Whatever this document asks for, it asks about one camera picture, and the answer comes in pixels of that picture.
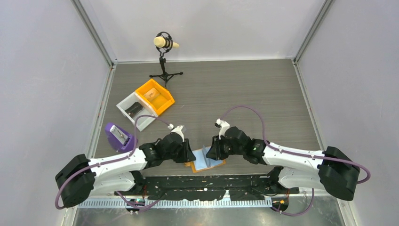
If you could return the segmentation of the orange leather card holder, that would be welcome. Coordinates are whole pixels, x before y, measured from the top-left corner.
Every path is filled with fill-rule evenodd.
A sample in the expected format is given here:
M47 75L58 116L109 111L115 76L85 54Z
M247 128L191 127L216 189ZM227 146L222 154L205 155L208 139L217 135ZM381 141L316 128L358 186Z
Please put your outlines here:
M226 164L226 160L213 160L206 157L209 150L210 146L203 146L201 149L194 150L193 154L196 160L186 162L184 165L186 167L191 167L193 173L198 173Z

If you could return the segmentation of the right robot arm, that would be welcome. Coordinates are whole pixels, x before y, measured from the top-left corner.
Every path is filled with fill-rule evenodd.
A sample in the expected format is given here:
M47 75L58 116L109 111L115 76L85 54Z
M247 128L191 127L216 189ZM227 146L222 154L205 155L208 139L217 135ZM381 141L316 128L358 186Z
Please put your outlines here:
M308 151L254 139L237 127L212 138L206 157L224 160L241 155L252 164L271 165L269 188L274 193L294 187L323 189L335 198L352 201L360 167L353 165L341 150L329 146L325 151Z

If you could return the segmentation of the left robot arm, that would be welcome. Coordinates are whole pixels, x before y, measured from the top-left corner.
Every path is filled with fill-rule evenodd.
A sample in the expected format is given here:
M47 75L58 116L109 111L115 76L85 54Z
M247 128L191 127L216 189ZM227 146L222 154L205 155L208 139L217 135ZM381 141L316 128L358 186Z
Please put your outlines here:
M74 207L88 197L116 191L138 195L144 190L140 172L166 160L176 163L196 160L189 140L171 132L127 153L92 159L76 155L55 176L58 187L55 206L59 210Z

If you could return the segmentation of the black card in white bin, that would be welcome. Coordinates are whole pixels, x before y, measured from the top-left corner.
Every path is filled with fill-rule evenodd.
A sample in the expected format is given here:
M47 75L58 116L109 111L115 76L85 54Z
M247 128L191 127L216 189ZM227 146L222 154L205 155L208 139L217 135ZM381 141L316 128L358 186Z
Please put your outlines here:
M125 110L127 115L133 118L136 114L138 114L141 110L143 110L143 106L139 102L134 102L128 109Z

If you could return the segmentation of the card in orange bin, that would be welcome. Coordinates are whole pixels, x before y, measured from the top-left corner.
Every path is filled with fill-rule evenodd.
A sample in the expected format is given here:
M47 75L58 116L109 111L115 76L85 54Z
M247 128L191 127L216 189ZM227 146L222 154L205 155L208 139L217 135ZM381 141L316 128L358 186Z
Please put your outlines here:
M149 91L147 91L143 96L148 100L152 101L155 98L157 98L160 95L160 92L156 88L152 88Z

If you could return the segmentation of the orange plastic bin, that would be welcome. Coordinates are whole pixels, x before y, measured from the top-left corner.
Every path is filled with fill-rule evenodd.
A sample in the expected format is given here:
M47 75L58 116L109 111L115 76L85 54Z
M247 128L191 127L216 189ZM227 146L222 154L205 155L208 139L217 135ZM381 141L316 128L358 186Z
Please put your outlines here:
M147 104L158 116L171 107L175 100L172 94L154 79L149 79L145 84L135 90L135 93Z

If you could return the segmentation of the white plastic bin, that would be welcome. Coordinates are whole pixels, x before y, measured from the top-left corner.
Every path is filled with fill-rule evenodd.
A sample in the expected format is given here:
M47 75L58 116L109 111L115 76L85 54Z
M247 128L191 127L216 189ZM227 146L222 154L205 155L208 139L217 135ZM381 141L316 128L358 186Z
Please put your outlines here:
M141 117L139 119L141 115L152 115L158 117L153 108L145 102L143 98L139 97L136 92L133 92L124 98L116 104L116 107L131 121L133 125L137 127L139 131L143 131L155 120L155 118L152 117Z

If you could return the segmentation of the purple plastic bin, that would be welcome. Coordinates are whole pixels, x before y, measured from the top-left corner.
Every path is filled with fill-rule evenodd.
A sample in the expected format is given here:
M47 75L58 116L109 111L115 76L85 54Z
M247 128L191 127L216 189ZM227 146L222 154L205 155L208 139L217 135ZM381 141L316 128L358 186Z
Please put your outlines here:
M135 141L138 143L135 136L114 123L108 123L104 130L108 143L117 153L127 153L134 149Z

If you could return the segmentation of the black microphone tripod stand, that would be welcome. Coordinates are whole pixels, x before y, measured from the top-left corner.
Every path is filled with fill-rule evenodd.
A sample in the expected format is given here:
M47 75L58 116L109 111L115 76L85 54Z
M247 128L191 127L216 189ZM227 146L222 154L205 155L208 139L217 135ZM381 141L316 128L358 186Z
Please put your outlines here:
M159 32L156 37L158 36L162 36L164 38L170 38L171 40L173 40L172 36L168 33L168 32ZM165 58L165 54L170 52L172 50L172 48L170 49L166 49L166 48L157 48L157 51L159 52L159 64L161 67L161 71L162 73L159 75L149 75L150 78L161 78L164 81L164 88L167 89L167 84L168 82L175 76L175 75L183 75L183 72L179 72L179 73L168 73L166 71L166 58Z

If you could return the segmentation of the beige microphone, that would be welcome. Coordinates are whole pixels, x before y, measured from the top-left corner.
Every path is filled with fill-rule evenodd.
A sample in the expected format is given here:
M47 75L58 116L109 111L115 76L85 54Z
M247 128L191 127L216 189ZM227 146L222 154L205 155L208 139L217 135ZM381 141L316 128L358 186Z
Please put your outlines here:
M162 36L155 37L153 40L154 45L157 48L179 48L179 44L171 40L170 38L164 38Z

